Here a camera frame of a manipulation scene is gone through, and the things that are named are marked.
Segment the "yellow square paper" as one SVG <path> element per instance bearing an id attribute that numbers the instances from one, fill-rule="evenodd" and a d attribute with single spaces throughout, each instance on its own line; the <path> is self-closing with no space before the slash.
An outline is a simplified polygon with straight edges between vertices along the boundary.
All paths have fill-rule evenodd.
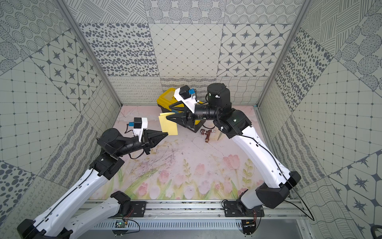
<path id="1" fill-rule="evenodd" d="M 168 136 L 178 135 L 177 124 L 167 119 L 167 116 L 172 116 L 174 114 L 175 113 L 161 113 L 158 117 L 162 132 L 166 132 Z"/>

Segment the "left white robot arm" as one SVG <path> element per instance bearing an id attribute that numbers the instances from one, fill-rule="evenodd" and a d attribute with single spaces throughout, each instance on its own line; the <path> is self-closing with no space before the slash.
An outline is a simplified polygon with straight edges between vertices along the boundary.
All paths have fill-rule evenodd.
<path id="1" fill-rule="evenodd" d="M 49 209 L 34 220 L 25 219 L 17 232 L 22 239 L 77 239 L 103 220 L 131 213 L 131 198 L 121 191 L 79 216 L 74 214 L 101 186 L 112 179 L 124 164 L 122 156 L 142 150 L 150 154 L 168 133 L 142 129 L 141 135 L 124 137 L 116 128 L 107 129 L 97 144 L 99 156 L 83 176 Z"/>

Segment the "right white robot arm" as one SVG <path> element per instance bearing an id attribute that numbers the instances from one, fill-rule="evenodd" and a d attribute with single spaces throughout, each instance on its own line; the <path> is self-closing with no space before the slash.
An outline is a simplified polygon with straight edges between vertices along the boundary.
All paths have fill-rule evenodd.
<path id="1" fill-rule="evenodd" d="M 194 89 L 185 85 L 175 90 L 176 103 L 169 106 L 167 120 L 191 127 L 196 120 L 211 120 L 217 129 L 233 140 L 253 162 L 263 177 L 263 184 L 239 197 L 239 209 L 265 206 L 274 209 L 285 201 L 301 176 L 290 171 L 270 152 L 258 136 L 249 118 L 232 107 L 230 90 L 223 83 L 208 85 L 205 100 L 200 102 Z"/>

